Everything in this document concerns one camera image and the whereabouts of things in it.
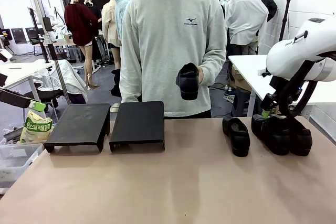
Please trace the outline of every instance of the maroon sweater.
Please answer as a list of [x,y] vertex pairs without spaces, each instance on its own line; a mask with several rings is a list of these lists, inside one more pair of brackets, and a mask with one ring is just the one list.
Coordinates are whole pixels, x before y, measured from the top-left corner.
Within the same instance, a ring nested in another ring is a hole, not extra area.
[[98,36],[98,20],[87,6],[79,3],[67,5],[64,18],[77,46],[85,46]]

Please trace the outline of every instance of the plastic container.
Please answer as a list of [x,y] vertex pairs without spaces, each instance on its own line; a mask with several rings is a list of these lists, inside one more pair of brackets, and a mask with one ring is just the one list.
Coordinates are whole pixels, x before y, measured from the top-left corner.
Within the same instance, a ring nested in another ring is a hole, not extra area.
[[0,187],[2,182],[15,182],[42,150],[42,144],[0,143]]

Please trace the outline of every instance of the plastic bag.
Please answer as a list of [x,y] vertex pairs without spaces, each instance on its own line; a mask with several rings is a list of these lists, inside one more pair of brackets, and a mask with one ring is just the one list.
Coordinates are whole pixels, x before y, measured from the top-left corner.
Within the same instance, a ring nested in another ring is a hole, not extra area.
[[33,111],[28,112],[25,126],[18,144],[36,144],[49,139],[54,126],[51,118],[42,118]]

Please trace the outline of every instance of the person's left hand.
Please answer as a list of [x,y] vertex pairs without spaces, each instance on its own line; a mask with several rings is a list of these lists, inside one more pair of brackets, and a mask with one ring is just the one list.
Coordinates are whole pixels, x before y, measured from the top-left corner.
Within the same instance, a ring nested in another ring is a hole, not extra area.
[[203,69],[200,66],[198,66],[197,69],[198,69],[198,79],[201,84],[204,78]]

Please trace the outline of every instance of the gray floor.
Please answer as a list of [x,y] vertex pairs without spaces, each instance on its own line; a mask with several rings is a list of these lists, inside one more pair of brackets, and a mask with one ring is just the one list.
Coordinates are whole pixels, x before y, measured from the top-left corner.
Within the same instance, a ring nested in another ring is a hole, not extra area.
[[[15,57],[16,62],[33,62],[36,59],[41,59],[41,56],[17,56]],[[93,79],[96,84],[99,85],[98,88],[88,91],[89,103],[120,103],[121,99],[111,96],[110,90],[114,86],[113,74],[111,71],[114,69],[114,66],[108,66],[101,68],[93,75]],[[225,82],[225,72],[226,65],[222,72],[216,79],[216,82],[224,83]],[[19,93],[26,93],[31,91],[28,82],[22,83],[12,90]],[[223,99],[224,91],[223,90],[211,90],[211,102],[212,102],[212,115],[213,117],[223,117],[231,111],[232,104]],[[56,109],[58,117],[60,117],[67,106],[66,100],[64,98],[58,99],[59,107]],[[0,102],[0,139],[2,139],[3,131],[2,129],[8,129],[8,126],[12,123],[22,123],[23,122],[23,110],[5,103]],[[48,117],[52,116],[52,110],[50,109],[46,113]],[[114,120],[116,117],[115,113],[111,113],[111,120]]]

